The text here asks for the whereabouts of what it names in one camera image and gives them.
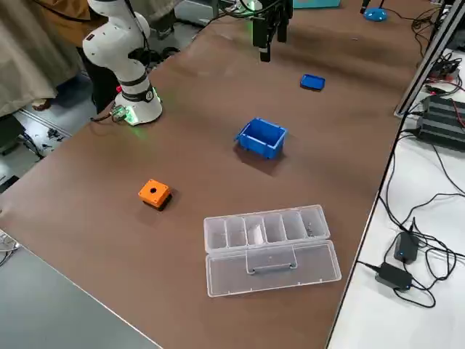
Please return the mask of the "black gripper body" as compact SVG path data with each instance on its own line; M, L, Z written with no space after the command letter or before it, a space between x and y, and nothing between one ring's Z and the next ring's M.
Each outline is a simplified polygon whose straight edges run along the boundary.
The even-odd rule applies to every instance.
M292 0L259 0L254 8L254 18L277 18L290 20L293 17Z

